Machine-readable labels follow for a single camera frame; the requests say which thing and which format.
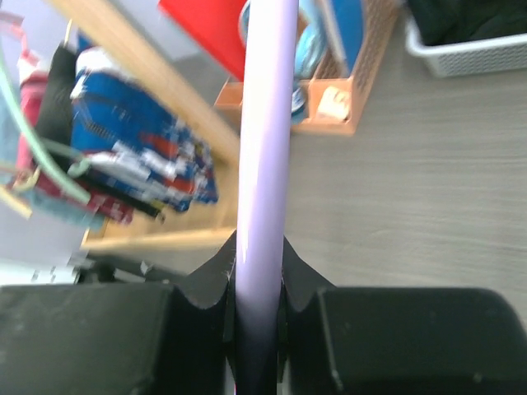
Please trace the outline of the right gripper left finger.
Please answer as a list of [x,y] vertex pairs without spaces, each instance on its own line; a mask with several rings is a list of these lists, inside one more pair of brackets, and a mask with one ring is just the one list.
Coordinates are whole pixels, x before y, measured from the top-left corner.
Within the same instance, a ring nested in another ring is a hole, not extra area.
[[4,394],[221,394],[236,238],[187,276],[4,286]]

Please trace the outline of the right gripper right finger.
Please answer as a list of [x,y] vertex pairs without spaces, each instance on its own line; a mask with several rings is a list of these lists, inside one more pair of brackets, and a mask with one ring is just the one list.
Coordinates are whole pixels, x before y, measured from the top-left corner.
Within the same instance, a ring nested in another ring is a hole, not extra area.
[[523,394],[526,331],[474,287],[335,286],[283,246],[293,394]]

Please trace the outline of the lilac plastic hanger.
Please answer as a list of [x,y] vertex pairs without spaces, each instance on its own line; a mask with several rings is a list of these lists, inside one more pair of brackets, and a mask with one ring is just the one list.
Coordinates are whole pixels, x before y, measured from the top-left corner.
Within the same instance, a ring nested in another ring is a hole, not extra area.
[[277,391],[298,3],[253,1],[245,57],[236,232],[236,391]]

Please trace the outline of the black trousers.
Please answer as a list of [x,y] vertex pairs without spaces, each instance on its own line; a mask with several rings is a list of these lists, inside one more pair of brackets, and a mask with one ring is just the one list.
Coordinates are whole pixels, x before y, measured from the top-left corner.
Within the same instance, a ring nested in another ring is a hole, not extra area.
[[526,2],[521,0],[421,0],[407,4],[427,46],[526,32]]

